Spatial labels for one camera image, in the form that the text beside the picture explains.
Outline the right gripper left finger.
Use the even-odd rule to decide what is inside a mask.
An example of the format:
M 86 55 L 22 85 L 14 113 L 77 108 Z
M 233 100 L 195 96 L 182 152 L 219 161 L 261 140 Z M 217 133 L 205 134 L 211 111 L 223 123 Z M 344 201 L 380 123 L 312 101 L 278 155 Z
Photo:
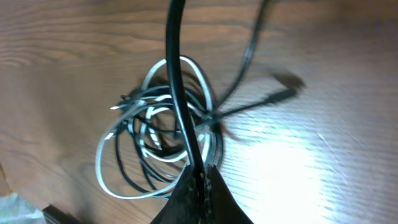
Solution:
M 203 179 L 186 166 L 173 192 L 150 224 L 191 224 L 205 221 Z

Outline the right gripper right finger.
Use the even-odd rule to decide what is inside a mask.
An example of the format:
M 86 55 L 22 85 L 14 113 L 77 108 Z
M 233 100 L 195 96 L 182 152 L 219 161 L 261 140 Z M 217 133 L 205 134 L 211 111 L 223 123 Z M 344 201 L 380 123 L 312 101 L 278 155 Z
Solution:
M 199 223 L 253 224 L 235 201 L 217 166 L 203 166 L 198 181 Z

